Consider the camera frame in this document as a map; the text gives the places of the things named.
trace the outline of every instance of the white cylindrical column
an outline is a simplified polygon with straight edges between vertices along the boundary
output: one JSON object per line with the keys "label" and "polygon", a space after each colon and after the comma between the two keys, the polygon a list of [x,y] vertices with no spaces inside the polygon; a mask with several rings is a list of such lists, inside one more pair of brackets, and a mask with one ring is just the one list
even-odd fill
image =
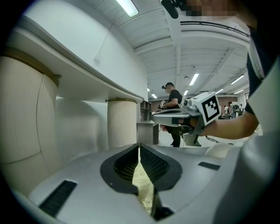
{"label": "white cylindrical column", "polygon": [[43,64],[24,52],[12,49],[4,55],[0,58],[1,171],[11,188],[28,195],[61,168],[54,121],[57,83],[45,75],[49,70]]}
{"label": "white cylindrical column", "polygon": [[136,143],[136,102],[134,100],[120,98],[108,100],[107,120],[109,148]]}

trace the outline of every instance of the black slot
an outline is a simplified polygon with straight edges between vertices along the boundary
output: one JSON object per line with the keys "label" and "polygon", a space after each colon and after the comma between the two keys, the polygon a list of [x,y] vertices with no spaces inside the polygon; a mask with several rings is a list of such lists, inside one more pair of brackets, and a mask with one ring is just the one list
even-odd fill
{"label": "black slot", "polygon": [[219,170],[219,168],[220,168],[219,165],[215,165],[215,164],[211,164],[211,163],[206,163],[206,162],[201,162],[198,165],[206,167],[208,169],[212,169],[212,170]]}
{"label": "black slot", "polygon": [[170,215],[173,215],[174,212],[168,208],[168,207],[163,207],[161,204],[161,200],[158,196],[158,191],[154,188],[154,198],[153,198],[153,207],[152,207],[152,212],[151,216],[156,220],[162,220],[167,218]]}
{"label": "black slot", "polygon": [[77,183],[74,183],[72,181],[63,181],[45,199],[45,201],[39,206],[39,208],[50,216],[55,217],[76,186]]}

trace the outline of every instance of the ceiling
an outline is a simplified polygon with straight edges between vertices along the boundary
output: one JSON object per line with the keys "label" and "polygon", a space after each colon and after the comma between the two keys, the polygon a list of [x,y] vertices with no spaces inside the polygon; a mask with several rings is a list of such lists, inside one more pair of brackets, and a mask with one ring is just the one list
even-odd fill
{"label": "ceiling", "polygon": [[[145,64],[150,100],[152,93],[158,99],[167,97],[161,88],[167,82],[182,94],[189,90],[187,97],[222,88],[219,95],[228,96],[248,88],[249,29],[237,18],[198,20],[180,12],[172,19],[160,0],[132,0],[139,14],[129,17],[116,0],[85,1],[112,21]],[[199,76],[189,86],[194,73]]]}

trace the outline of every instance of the cable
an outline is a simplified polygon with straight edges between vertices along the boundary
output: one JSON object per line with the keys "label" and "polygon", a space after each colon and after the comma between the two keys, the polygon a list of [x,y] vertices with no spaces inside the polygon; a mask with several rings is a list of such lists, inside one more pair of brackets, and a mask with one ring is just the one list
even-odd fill
{"label": "cable", "polygon": [[205,136],[208,140],[212,141],[212,142],[215,142],[215,143],[223,143],[223,142],[219,142],[213,138],[209,138],[207,135]]}
{"label": "cable", "polygon": [[114,22],[115,22],[115,19],[116,19],[116,17],[117,17],[118,12],[119,12],[119,10],[117,10],[117,12],[116,12],[116,14],[115,14],[115,16],[114,16],[114,18],[113,18],[113,20],[112,20],[112,23],[110,24],[110,27],[109,27],[109,29],[108,29],[108,31],[107,31],[105,37],[103,38],[103,40],[102,40],[102,42],[101,42],[101,45],[100,45],[100,47],[99,47],[98,52],[97,52],[97,54],[95,55],[95,57],[93,58],[93,60],[96,61],[97,63],[100,63],[100,53],[101,53],[101,49],[102,49],[102,47],[103,47],[103,45],[104,45],[104,42],[105,42],[105,40],[106,40],[108,34],[110,33],[111,28],[112,28],[113,25],[114,25]]}
{"label": "cable", "polygon": [[[103,0],[102,2],[104,2],[105,0]],[[94,7],[94,9],[96,9],[102,2],[100,2],[97,6]]]}

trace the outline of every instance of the hand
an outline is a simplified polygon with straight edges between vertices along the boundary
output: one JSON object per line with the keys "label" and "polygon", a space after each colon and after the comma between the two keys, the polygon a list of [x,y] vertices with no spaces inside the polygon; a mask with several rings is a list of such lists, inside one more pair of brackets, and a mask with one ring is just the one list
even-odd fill
{"label": "hand", "polygon": [[198,123],[198,119],[195,118],[191,118],[191,121],[189,122],[189,124],[191,125],[191,127],[195,128],[196,125]]}
{"label": "hand", "polygon": [[158,109],[166,109],[166,106],[164,104],[160,104],[157,108]]}
{"label": "hand", "polygon": [[161,129],[162,129],[162,131],[167,131],[165,125],[162,125],[162,124],[161,124]]}

